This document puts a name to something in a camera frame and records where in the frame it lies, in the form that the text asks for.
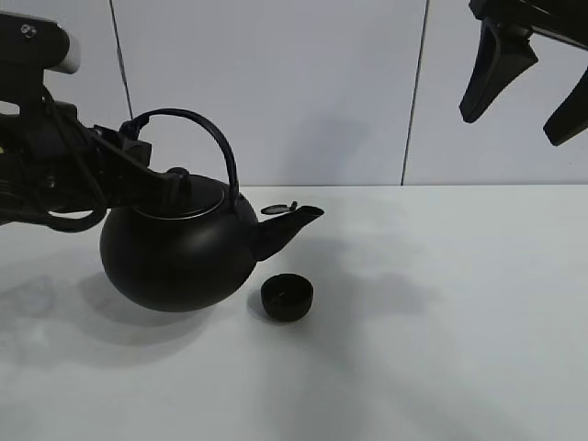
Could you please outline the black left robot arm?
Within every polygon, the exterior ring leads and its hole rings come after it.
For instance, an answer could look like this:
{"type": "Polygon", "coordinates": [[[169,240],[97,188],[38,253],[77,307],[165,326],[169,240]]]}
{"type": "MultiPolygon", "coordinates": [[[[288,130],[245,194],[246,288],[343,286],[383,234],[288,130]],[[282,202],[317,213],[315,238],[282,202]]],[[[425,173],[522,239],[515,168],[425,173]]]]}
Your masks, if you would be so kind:
{"type": "Polygon", "coordinates": [[[39,67],[1,64],[1,222],[83,232],[108,209],[167,206],[180,178],[149,167],[152,146],[121,130],[84,126],[53,99],[39,67]]]}

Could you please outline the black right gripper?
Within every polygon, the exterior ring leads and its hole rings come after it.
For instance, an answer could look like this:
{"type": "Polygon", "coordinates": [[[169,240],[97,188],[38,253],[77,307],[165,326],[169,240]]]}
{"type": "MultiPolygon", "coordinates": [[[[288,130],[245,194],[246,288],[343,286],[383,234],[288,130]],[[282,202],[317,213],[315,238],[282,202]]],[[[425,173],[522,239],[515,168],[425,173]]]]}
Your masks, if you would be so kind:
{"type": "MultiPolygon", "coordinates": [[[[538,62],[532,34],[587,50],[586,1],[470,1],[481,21],[476,60],[459,104],[461,117],[474,123],[518,76],[538,62]]],[[[549,117],[543,131],[553,146],[587,129],[587,72],[549,117]]]]}

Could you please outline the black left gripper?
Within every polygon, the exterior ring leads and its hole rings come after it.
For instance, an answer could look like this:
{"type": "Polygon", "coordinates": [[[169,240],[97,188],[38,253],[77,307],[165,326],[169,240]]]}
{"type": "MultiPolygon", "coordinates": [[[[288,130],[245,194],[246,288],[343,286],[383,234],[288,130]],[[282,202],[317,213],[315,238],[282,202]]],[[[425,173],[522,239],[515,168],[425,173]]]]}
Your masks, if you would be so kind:
{"type": "Polygon", "coordinates": [[[166,207],[175,199],[175,176],[150,168],[153,146],[102,126],[74,126],[84,136],[83,158],[98,183],[107,208],[166,207]]]}

